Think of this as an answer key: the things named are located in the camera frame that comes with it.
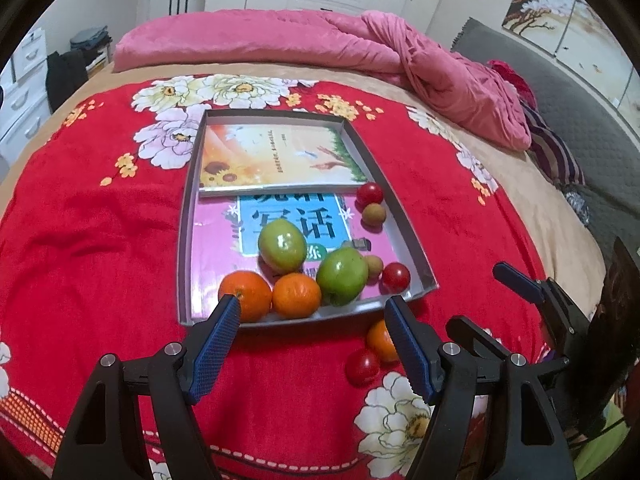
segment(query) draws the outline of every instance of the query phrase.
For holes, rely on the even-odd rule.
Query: striped pillow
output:
[[[531,132],[530,152],[533,152],[540,170],[554,184],[584,186],[584,173],[569,147],[545,123],[540,113],[520,100]]]

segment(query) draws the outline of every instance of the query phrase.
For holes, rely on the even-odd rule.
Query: orange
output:
[[[385,363],[398,361],[398,352],[386,329],[385,320],[381,319],[367,332],[367,346]]]
[[[269,313],[271,287],[265,279],[252,270],[235,270],[226,275],[218,289],[218,299],[233,294],[240,301],[240,321],[252,323]]]
[[[286,319],[311,316],[321,300],[320,285],[300,272],[281,277],[273,286],[273,309]]]

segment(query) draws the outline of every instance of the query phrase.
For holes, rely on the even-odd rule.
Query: pink blanket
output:
[[[518,97],[482,64],[448,52],[394,14],[219,10],[166,16],[128,32],[115,71],[171,63],[281,62],[364,72],[413,90],[438,113],[499,146],[526,150]]]

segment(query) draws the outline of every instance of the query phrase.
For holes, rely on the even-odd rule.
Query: metal screw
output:
[[[100,359],[100,364],[105,368],[110,367],[114,362],[116,362],[116,356],[113,354],[103,355],[102,359]]]
[[[180,343],[169,343],[164,347],[164,353],[167,355],[178,355],[182,351]]]
[[[444,343],[442,349],[444,353],[448,355],[458,355],[460,353],[460,347],[455,343]]]
[[[527,358],[522,354],[511,354],[511,362],[516,366],[524,366],[527,364]]]

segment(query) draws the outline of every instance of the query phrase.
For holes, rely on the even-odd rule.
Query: red bedsheet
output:
[[[252,90],[236,91],[238,80]],[[495,282],[492,266],[507,260],[542,278],[542,264],[505,192],[446,125],[327,82],[220,76],[131,84],[76,108],[31,157],[0,224],[0,428],[22,453],[54,463],[101,355],[138,358],[183,338],[178,214],[190,118],[207,105],[353,120],[440,283],[417,305],[418,317],[446,337],[445,322],[464,314],[511,350],[540,357],[535,307]],[[173,123],[154,136],[138,133],[169,116]],[[381,316],[238,336],[213,393],[196,407],[224,478],[406,473],[430,410],[399,365],[364,388],[344,375],[346,357]],[[155,479],[167,480],[147,399],[142,415]]]

